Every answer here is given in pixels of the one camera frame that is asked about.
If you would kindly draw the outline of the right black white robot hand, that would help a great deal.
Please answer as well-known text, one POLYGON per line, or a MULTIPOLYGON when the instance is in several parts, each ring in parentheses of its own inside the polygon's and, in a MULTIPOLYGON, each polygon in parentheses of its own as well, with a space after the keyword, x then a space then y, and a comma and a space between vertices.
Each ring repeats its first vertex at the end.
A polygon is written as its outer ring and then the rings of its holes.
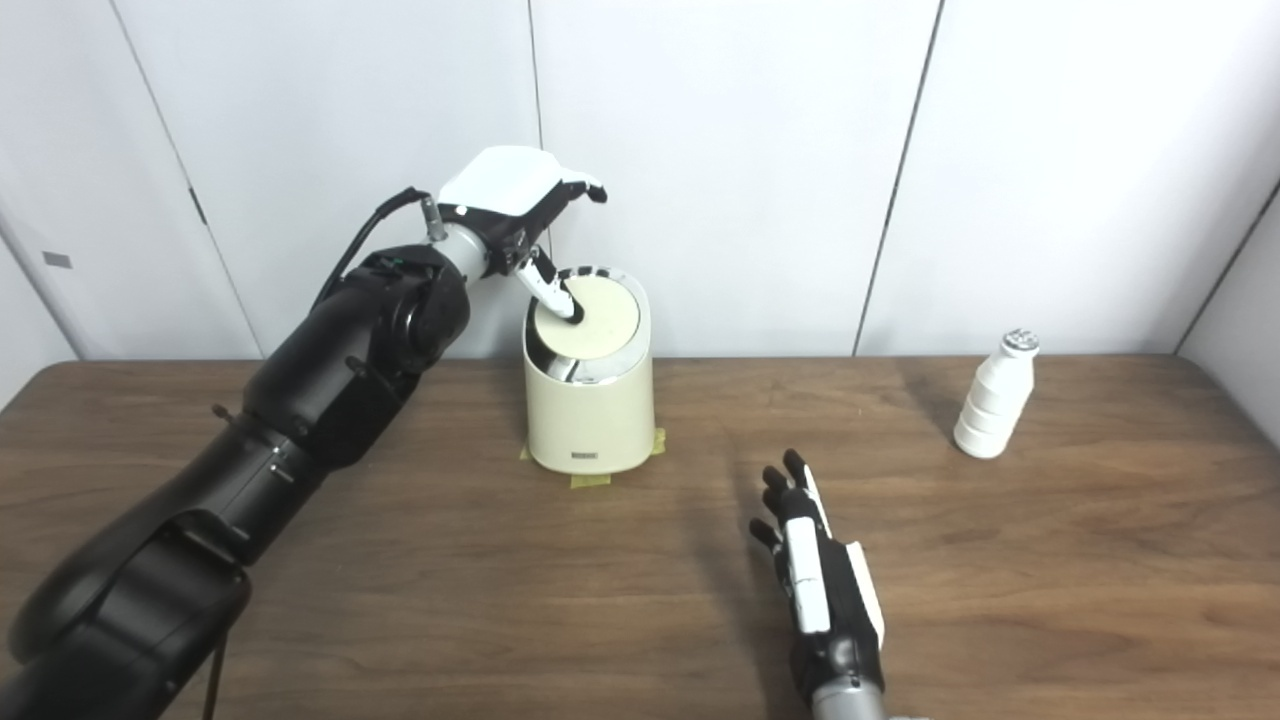
POLYGON ((762 473, 762 502, 771 519, 753 518, 748 530, 771 555, 788 600, 794 685, 809 705, 831 683, 884 692, 883 614, 865 555, 835 537, 803 455, 787 448, 782 464, 762 473))

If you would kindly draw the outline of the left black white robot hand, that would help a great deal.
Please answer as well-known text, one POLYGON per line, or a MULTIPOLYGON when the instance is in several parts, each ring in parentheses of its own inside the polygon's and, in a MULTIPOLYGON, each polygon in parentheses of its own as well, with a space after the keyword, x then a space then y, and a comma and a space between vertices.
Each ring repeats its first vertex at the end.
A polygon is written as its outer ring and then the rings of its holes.
POLYGON ((435 196, 430 245, 466 284, 484 277, 521 281, 554 316, 577 325, 585 311, 538 241, 575 200, 608 200, 595 177, 562 167, 545 150, 526 146, 484 149, 435 196))

